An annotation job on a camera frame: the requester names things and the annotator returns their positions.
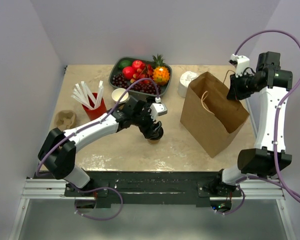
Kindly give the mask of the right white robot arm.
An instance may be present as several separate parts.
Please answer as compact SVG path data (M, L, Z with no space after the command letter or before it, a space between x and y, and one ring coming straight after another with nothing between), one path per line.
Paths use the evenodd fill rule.
M229 63L235 67L235 73L230 76L226 98L239 101L258 93L260 119L253 148L241 150L236 165L222 170L221 179L213 183L212 189L217 196L225 196L231 186L246 175L272 177L292 162L284 140L287 103L280 101L292 89L293 73L281 69L280 57L277 52L261 53L251 73L248 73L248 57L236 54L230 57Z

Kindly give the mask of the brown paper coffee cup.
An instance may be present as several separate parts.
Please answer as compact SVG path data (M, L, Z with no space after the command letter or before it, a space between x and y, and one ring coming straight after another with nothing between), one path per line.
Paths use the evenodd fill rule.
M152 145L155 145L155 144L158 144L160 142L160 138L158 139L148 139L147 141L152 144Z

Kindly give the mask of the brown paper bag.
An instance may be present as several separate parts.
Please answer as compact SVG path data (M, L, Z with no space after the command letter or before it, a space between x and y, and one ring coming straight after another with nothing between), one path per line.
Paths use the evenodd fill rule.
M249 118L240 101L227 99L228 92L205 72L188 85L183 104L180 122L212 158L231 144Z

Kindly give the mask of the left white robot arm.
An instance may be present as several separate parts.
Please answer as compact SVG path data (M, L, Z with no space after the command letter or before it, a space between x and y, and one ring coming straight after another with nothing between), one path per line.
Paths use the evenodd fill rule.
M94 184L91 177L75 164L77 152L130 126L138 127L145 139L158 141L164 131L157 118L167 112L167 107L158 97L147 101L130 97L125 103L116 104L101 117L84 125L64 131L54 128L38 153L39 165L45 166L55 179L74 184L82 196L89 196Z

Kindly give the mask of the brown paper cups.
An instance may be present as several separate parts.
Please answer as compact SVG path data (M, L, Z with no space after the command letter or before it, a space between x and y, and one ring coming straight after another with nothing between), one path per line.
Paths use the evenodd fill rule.
M120 104L124 104L127 102L127 100L129 99L130 96L129 96L129 93L128 92L125 93L125 91L126 91L126 89L124 89L124 88L116 88L112 92L111 98L115 102L115 104L120 105Z

